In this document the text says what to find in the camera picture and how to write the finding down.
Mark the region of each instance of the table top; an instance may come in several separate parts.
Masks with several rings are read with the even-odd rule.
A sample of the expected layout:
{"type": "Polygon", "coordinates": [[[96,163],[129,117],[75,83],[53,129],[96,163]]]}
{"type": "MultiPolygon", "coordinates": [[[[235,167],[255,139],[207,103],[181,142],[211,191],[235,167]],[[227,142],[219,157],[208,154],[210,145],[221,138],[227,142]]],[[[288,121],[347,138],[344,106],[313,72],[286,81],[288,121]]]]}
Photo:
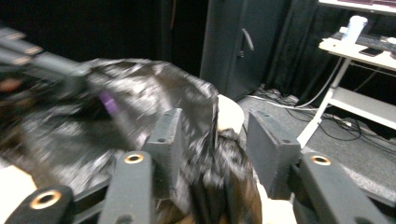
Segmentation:
{"type": "Polygon", "coordinates": [[[340,2],[337,0],[318,0],[318,2],[324,6],[329,7],[340,7],[352,10],[366,11],[375,14],[384,14],[390,16],[396,16],[396,7],[387,7],[381,5],[364,5],[357,3],[340,2]]]}
{"type": "Polygon", "coordinates": [[[345,44],[340,40],[333,38],[323,39],[323,41],[319,44],[319,48],[329,51],[330,54],[344,58],[350,58],[356,62],[368,63],[374,66],[396,71],[396,59],[390,57],[389,51],[384,51],[377,56],[371,57],[359,53],[360,50],[367,49],[367,47],[357,44],[345,44]]]}

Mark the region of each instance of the door handle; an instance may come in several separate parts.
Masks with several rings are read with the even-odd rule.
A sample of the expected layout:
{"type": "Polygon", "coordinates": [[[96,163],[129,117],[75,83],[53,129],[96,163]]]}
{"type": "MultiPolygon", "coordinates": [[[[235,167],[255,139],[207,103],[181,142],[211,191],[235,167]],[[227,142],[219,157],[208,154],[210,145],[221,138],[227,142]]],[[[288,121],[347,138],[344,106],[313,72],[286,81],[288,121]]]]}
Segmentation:
{"type": "Polygon", "coordinates": [[[254,50],[253,46],[253,41],[251,41],[250,34],[248,31],[243,28],[242,29],[242,44],[241,44],[241,49],[239,50],[238,57],[243,58],[245,57],[245,43],[247,43],[247,46],[250,50],[254,50]]]}

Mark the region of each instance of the black curtain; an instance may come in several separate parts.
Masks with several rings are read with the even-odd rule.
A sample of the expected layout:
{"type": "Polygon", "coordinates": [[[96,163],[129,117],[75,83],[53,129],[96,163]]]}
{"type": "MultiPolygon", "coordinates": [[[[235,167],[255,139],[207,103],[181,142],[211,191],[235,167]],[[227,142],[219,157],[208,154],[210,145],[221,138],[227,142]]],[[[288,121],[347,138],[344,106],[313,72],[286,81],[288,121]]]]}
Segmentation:
{"type": "MultiPolygon", "coordinates": [[[[337,64],[338,57],[319,49],[322,38],[327,38],[347,26],[350,17],[361,15],[368,19],[363,32],[369,35],[396,36],[396,19],[336,7],[325,7],[318,0],[292,0],[282,32],[276,44],[274,58],[263,83],[266,89],[277,89],[282,95],[295,95],[302,105],[311,100],[324,86],[337,64]]],[[[357,88],[372,71],[350,66],[341,86],[350,90],[357,88]]],[[[314,101],[319,106],[326,90],[314,101]]],[[[359,92],[389,104],[396,104],[396,78],[377,74],[359,92]]],[[[396,136],[396,132],[367,119],[332,108],[327,112],[342,118],[351,117],[368,123],[376,132],[396,136]]]]}

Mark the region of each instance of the carpeted floor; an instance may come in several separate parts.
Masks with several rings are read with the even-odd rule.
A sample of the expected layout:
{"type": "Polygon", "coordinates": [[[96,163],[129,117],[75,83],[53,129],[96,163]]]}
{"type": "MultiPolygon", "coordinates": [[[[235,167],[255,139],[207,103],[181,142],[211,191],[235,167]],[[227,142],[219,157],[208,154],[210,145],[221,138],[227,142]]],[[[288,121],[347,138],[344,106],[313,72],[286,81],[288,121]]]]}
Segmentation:
{"type": "MultiPolygon", "coordinates": [[[[261,110],[271,114],[279,123],[287,127],[297,138],[307,122],[298,119],[309,120],[305,115],[293,112],[290,113],[285,108],[268,104],[259,99],[245,97],[237,102],[245,113],[245,127],[248,129],[248,113],[252,110],[261,110]]],[[[332,120],[321,122],[323,130],[327,134],[341,139],[352,139],[346,130],[340,128],[332,120]]],[[[384,144],[377,138],[359,138],[353,141],[340,141],[326,135],[322,129],[318,128],[302,152],[316,151],[326,154],[340,161],[346,172],[362,189],[366,189],[376,195],[396,202],[396,155],[388,153],[378,148],[378,144],[384,144]]],[[[241,144],[246,143],[246,136],[241,131],[241,144]]],[[[385,146],[392,148],[396,153],[396,146],[385,143],[385,146]]]]}

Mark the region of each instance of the white cup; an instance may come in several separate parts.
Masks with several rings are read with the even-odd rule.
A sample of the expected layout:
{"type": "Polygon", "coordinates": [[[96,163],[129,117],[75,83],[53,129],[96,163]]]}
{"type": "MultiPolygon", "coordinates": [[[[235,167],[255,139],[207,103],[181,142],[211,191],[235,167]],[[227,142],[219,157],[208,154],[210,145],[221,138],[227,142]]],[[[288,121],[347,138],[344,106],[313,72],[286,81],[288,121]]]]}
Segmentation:
{"type": "Polygon", "coordinates": [[[367,19],[361,16],[353,16],[349,20],[347,32],[343,35],[341,41],[345,44],[355,44],[364,26],[367,24],[367,19]]]}

